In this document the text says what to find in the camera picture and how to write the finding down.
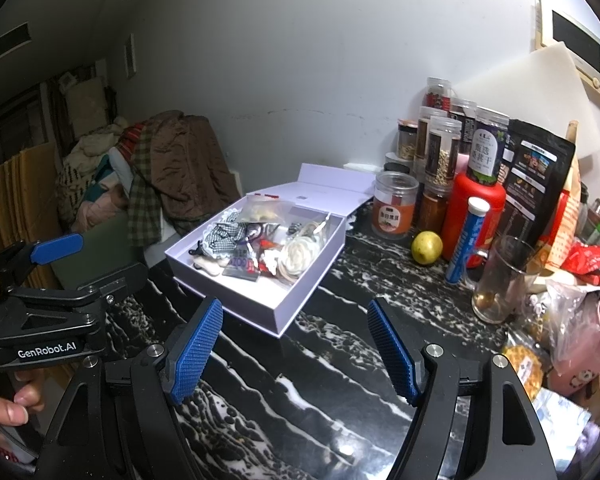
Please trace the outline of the person's left hand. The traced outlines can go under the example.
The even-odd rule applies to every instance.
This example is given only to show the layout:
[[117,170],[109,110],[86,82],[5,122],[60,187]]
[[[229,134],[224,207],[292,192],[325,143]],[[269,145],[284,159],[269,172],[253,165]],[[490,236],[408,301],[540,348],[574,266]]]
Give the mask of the person's left hand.
[[0,424],[3,426],[25,425],[31,414],[41,413],[45,408],[44,370],[20,370],[15,372],[14,381],[19,388],[12,400],[0,396]]

